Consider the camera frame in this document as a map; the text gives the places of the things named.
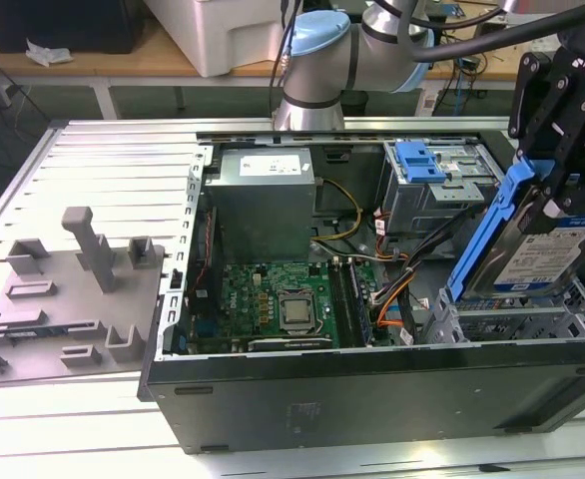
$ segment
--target circuit board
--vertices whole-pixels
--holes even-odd
[[[374,272],[369,263],[356,267],[365,291],[374,290]],[[332,340],[339,348],[334,308],[331,303],[328,266],[318,263],[227,264],[224,271],[221,337],[282,337],[281,307],[287,297],[308,300],[316,322],[307,334]]]

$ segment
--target cpu socket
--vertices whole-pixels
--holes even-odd
[[[308,334],[314,329],[312,292],[280,292],[280,329],[290,335]]]

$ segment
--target motherboard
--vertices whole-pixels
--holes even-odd
[[[338,312],[348,306],[342,303],[342,286],[334,277],[342,270],[348,274],[348,293],[356,297],[356,304],[366,304],[377,287],[369,262],[227,264],[220,314],[215,320],[197,321],[199,352],[278,350],[310,338],[341,347]],[[361,329],[357,339],[370,341],[367,309],[350,309]]]

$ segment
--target blue plastic latch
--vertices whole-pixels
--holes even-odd
[[[397,160],[403,165],[409,183],[443,183],[445,173],[439,169],[436,155],[423,142],[396,142]]]
[[[534,175],[534,169],[526,159],[508,170],[499,193],[448,279],[448,287],[453,301],[459,301],[461,298],[465,290],[465,283],[490,240],[499,231],[501,225],[508,222],[514,215],[517,207],[514,204],[514,196],[519,188],[524,182],[534,178]]]
[[[294,20],[291,54],[300,57],[328,47],[345,35],[348,28],[350,19],[343,12],[315,10],[303,13]]]

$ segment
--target white box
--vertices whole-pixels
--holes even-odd
[[[280,0],[145,1],[203,77],[277,57],[283,34]]]

